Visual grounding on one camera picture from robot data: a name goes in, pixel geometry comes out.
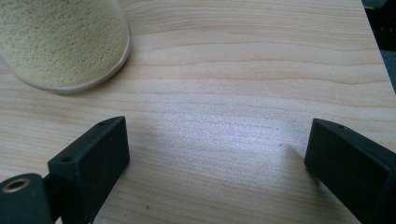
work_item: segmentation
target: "table surface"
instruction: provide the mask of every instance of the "table surface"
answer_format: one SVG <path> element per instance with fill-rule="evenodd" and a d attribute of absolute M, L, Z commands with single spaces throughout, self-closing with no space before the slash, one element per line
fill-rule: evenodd
<path fill-rule="evenodd" d="M 100 120 L 131 164 L 95 223 L 356 223 L 304 166 L 313 118 L 396 149 L 396 96 L 360 0 L 120 1 L 133 51 L 57 95 L 0 63 L 0 181 Z"/>

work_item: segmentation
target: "textured container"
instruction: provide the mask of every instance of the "textured container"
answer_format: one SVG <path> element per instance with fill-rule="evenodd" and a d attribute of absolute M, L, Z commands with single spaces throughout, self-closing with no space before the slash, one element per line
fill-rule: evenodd
<path fill-rule="evenodd" d="M 0 2 L 0 52 L 20 80 L 40 90 L 88 89 L 114 75 L 130 49 L 114 0 Z"/>

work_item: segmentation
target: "dark floor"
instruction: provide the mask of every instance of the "dark floor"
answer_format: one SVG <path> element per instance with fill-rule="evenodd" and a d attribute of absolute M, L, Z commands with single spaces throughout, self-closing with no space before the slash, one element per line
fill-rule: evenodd
<path fill-rule="evenodd" d="M 361 0 L 367 7 L 382 7 L 387 0 Z M 390 81 L 392 82 L 393 89 L 396 92 L 396 52 L 381 50 L 382 58 L 384 59 L 385 66 L 387 67 Z"/>

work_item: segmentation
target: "wood grain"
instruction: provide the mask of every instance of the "wood grain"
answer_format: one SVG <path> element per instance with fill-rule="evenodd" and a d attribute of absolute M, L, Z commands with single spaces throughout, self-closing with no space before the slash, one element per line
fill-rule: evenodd
<path fill-rule="evenodd" d="M 396 151 L 396 97 L 360 0 L 120 1 L 133 52 L 57 95 L 0 65 L 0 180 L 111 117 L 132 161 L 95 223 L 358 223 L 304 166 L 312 118 Z"/>

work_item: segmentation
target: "beige cup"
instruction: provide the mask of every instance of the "beige cup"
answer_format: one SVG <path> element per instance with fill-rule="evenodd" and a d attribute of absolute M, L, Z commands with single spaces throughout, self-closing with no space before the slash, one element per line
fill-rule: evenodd
<path fill-rule="evenodd" d="M 131 49 L 115 0 L 2 0 L 0 52 L 40 90 L 82 91 L 111 77 Z"/>

